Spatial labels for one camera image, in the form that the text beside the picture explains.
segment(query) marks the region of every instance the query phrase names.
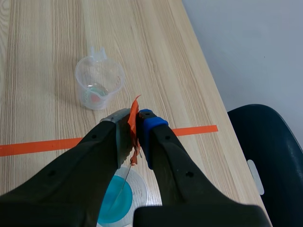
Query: clear plastic measuring cup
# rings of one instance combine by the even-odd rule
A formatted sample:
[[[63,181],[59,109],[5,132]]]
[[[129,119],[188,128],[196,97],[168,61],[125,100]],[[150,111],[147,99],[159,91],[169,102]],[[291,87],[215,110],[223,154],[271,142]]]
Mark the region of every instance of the clear plastic measuring cup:
[[[104,48],[82,58],[75,70],[81,103],[89,109],[104,109],[125,81],[122,66],[107,58]]]
[[[110,182],[101,205],[97,227],[123,227],[131,224],[133,222],[134,211],[138,207],[146,206],[148,200],[146,183],[133,169],[130,169],[126,178],[128,170],[128,167],[122,166],[116,171],[115,176]],[[114,180],[117,180],[115,177],[122,179],[120,184],[119,182],[114,183]],[[103,208],[105,210],[110,208],[110,210],[104,212],[102,211]]]

